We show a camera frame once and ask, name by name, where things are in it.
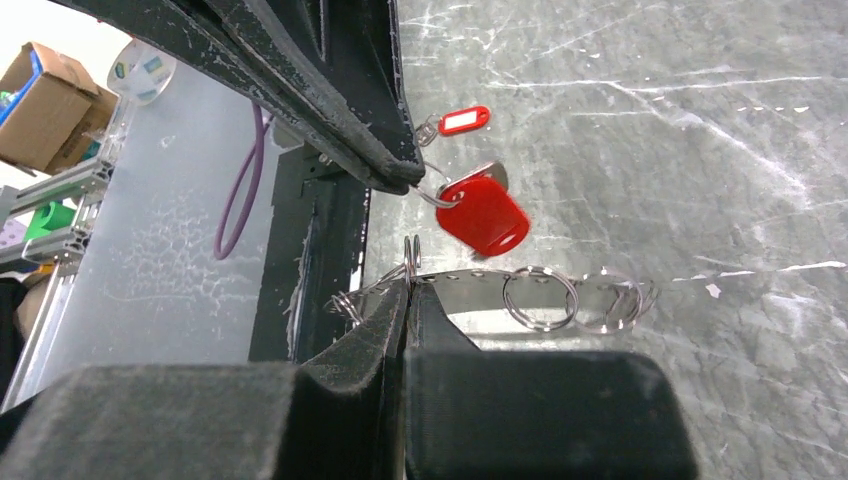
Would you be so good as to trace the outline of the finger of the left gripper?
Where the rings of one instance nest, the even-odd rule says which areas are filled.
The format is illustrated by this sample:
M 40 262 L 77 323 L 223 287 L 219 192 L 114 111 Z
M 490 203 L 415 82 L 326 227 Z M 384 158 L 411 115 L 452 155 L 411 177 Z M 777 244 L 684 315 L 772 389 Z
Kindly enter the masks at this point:
M 394 1 L 212 1 L 241 48 L 315 122 L 318 144 L 370 187 L 425 174 L 404 91 Z
M 316 124 L 307 118 L 305 107 L 291 102 L 284 88 L 273 82 L 266 67 L 232 39 L 210 8 L 212 1 L 241 0 L 68 0 L 67 6 L 170 54 L 256 101 L 350 173 L 339 159 L 320 148 Z M 404 195 L 410 190 L 410 187 L 365 185 L 394 195 Z

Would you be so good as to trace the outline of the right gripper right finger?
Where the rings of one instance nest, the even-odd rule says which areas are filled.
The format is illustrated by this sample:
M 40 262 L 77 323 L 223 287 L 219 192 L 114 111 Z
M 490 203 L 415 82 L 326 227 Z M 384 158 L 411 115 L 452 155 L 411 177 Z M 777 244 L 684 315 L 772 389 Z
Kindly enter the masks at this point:
M 404 358 L 411 479 L 695 479 L 660 366 L 621 351 L 478 348 L 430 285 L 414 289 Z

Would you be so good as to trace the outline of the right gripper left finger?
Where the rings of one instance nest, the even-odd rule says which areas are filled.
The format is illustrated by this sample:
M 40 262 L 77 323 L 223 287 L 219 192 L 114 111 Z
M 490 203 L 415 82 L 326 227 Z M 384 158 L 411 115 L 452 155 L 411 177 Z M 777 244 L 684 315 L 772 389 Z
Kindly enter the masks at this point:
M 1 418 L 5 479 L 400 479 L 393 282 L 308 362 L 88 367 Z

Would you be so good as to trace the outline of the key with red tag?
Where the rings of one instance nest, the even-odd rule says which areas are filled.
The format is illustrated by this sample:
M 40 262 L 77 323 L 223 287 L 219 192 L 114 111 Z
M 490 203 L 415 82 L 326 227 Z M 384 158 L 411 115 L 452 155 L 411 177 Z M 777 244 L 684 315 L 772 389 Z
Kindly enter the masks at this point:
M 436 198 L 436 220 L 448 234 L 482 258 L 516 248 L 531 227 L 526 212 L 508 192 L 508 175 L 500 162 L 484 164 L 442 185 Z

